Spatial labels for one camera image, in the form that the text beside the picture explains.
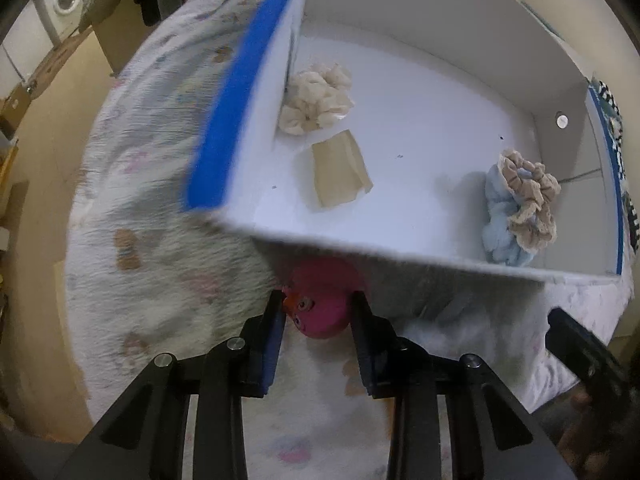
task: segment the washing machine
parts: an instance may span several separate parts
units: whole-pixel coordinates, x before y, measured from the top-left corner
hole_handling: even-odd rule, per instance
[[[60,41],[66,40],[80,24],[82,0],[44,0],[44,4]]]

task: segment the brown paper piece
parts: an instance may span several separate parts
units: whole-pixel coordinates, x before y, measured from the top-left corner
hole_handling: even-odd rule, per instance
[[[359,190],[368,193],[373,183],[356,140],[349,130],[311,146],[316,193],[322,207],[352,202]]]

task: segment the white box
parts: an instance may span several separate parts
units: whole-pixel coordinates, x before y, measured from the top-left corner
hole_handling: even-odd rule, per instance
[[[293,137],[277,121],[289,72],[338,62],[356,105]],[[515,0],[264,0],[214,106],[187,193],[271,240],[537,280],[622,270],[617,161],[597,96]],[[568,127],[556,125],[559,113]],[[311,144],[350,129],[374,187],[319,206]],[[562,184],[558,239],[530,267],[487,261],[484,179],[505,148]]]

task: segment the beige scrunchie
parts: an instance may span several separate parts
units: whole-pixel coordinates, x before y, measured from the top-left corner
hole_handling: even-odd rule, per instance
[[[519,168],[529,171],[532,178],[520,178]],[[556,178],[545,173],[544,164],[533,164],[516,150],[505,150],[500,154],[498,170],[511,194],[524,199],[519,211],[508,218],[508,229],[515,235],[518,245],[530,253],[537,253],[555,242],[556,220],[550,205],[560,194],[561,186]],[[535,222],[530,221],[533,216],[536,216]]]

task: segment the washing machine door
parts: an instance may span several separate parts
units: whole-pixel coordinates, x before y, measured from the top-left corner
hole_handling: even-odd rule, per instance
[[[60,16],[71,14],[82,4],[82,0],[53,0],[53,9]]]

